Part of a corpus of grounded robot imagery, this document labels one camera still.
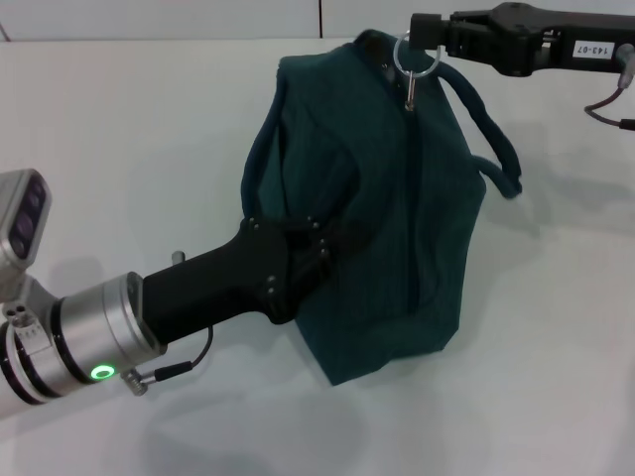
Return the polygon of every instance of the white sticker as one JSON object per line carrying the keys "label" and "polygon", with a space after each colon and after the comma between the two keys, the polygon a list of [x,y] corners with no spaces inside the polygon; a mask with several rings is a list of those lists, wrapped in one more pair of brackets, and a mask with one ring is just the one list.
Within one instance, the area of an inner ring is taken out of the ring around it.
{"label": "white sticker", "polygon": [[574,58],[589,60],[610,60],[613,58],[614,43],[606,42],[575,42]]}

